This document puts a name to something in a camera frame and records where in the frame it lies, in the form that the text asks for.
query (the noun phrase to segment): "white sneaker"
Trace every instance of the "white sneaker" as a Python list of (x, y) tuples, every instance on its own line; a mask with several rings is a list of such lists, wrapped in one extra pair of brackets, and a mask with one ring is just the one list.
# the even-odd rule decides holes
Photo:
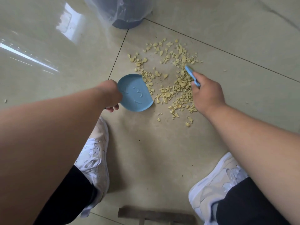
[(205, 225), (217, 224), (212, 220), (212, 204), (224, 199), (227, 192), (246, 177), (247, 173), (228, 152), (208, 176), (191, 188), (190, 204)]
[(108, 128), (102, 117), (80, 152), (74, 165), (87, 177), (91, 184), (98, 190), (95, 200), (84, 208), (80, 217), (84, 218), (106, 195), (110, 185), (110, 178), (106, 163), (108, 146)]

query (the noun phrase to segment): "floor tile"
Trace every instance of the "floor tile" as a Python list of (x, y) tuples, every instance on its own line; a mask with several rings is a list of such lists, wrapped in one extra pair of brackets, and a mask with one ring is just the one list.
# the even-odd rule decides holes
[(90, 213), (87, 218), (78, 216), (70, 225), (120, 225), (120, 223)]
[(157, 0), (147, 18), (300, 81), (300, 0)]
[[(127, 54), (147, 57), (146, 71), (155, 66), (169, 76), (154, 88), (172, 83), (177, 68), (159, 64), (161, 56), (143, 52), (146, 43), (179, 39), (189, 53), (198, 52), (204, 62), (193, 68), (221, 83), (228, 104), (264, 121), (292, 131), (300, 125), (297, 103), (300, 84), (248, 61), (222, 52), (194, 39), (149, 21), (126, 35), (111, 79), (134, 73), (135, 64)], [(161, 122), (157, 121), (158, 113)], [(188, 201), (190, 188), (208, 175), (227, 152), (211, 124), (200, 114), (192, 113), (194, 122), (185, 127), (187, 112), (172, 120), (167, 104), (153, 104), (143, 112), (130, 112), (122, 106), (114, 113), (103, 112), (110, 129), (107, 160), (110, 193), (93, 209), (99, 215), (115, 219), (118, 208), (131, 205), (156, 210), (180, 210), (193, 213)]]
[(84, 0), (0, 0), (0, 108), (107, 80), (126, 32)]

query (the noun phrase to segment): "plastic bag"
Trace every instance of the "plastic bag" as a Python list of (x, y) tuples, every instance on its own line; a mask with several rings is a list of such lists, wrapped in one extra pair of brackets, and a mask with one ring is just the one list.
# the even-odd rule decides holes
[(88, 7), (97, 14), (100, 20), (110, 25), (140, 22), (151, 13), (154, 0), (84, 0)]

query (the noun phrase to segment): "pant leg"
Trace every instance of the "pant leg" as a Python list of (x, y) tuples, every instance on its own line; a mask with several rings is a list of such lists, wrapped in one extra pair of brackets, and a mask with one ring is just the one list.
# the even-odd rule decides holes
[(219, 225), (290, 224), (249, 177), (232, 187), (219, 201), (216, 219)]
[(49, 198), (34, 225), (64, 225), (72, 222), (96, 197), (97, 189), (73, 165)]

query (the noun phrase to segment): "forearm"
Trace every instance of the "forearm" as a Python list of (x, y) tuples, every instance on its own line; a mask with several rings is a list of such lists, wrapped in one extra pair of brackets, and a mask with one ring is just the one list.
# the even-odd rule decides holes
[(226, 105), (207, 118), (270, 202), (299, 223), (300, 136)]
[(0, 112), (0, 208), (5, 222), (33, 223), (75, 162), (105, 99), (92, 88)]

